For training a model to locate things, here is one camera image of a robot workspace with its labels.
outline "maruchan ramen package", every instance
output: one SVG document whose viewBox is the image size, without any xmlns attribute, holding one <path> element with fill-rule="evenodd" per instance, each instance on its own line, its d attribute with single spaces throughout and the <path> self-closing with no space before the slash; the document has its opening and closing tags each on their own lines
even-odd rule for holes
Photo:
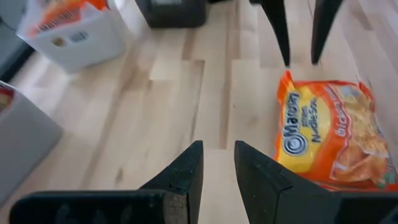
<svg viewBox="0 0 398 224">
<path fill-rule="evenodd" d="M 275 160 L 329 189 L 392 190 L 397 173 L 363 83 L 281 78 Z"/>
</svg>

